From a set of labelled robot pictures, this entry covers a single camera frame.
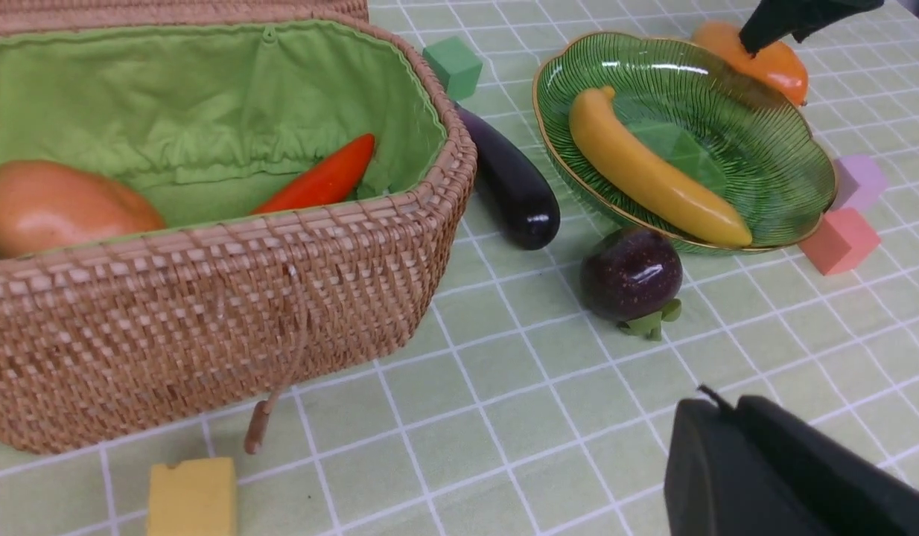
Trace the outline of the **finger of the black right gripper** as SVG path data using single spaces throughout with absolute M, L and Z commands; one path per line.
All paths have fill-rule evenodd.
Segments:
M 884 6 L 884 0 L 868 1 L 760 1 L 738 33 L 743 50 L 754 55 L 786 35 L 802 43 L 810 35 L 848 17 Z

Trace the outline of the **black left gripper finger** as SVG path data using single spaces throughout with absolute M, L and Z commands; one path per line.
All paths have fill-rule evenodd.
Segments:
M 759 395 L 678 402 L 673 535 L 919 535 L 919 491 Z

